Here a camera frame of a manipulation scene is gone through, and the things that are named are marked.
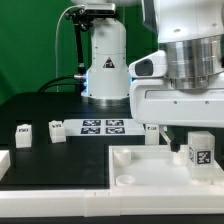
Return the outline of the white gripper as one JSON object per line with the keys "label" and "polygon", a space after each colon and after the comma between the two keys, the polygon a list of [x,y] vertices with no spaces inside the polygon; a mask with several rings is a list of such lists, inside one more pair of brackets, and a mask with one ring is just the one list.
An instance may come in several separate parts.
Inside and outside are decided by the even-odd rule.
{"label": "white gripper", "polygon": [[[176,90],[165,79],[136,79],[130,88],[133,119],[141,124],[224,128],[224,76],[212,76],[205,89]],[[170,127],[159,132],[168,148],[180,145]]]}

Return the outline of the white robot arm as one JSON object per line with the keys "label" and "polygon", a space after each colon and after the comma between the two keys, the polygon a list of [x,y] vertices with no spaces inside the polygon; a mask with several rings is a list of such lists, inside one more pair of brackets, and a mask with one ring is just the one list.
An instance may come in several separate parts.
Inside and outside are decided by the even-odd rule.
{"label": "white robot arm", "polygon": [[158,50],[129,66],[133,119],[163,134],[224,128],[224,0],[137,1]]}

